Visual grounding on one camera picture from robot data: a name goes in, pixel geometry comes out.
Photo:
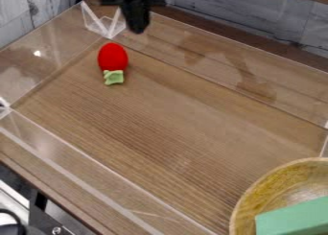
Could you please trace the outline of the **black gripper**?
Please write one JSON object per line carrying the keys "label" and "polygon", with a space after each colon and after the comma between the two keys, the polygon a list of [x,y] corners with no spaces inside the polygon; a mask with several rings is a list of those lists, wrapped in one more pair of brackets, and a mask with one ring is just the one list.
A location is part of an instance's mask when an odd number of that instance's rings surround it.
{"label": "black gripper", "polygon": [[122,5],[122,12],[130,30],[142,34],[150,24],[150,9],[152,6],[166,6],[167,0],[100,0],[103,5]]}

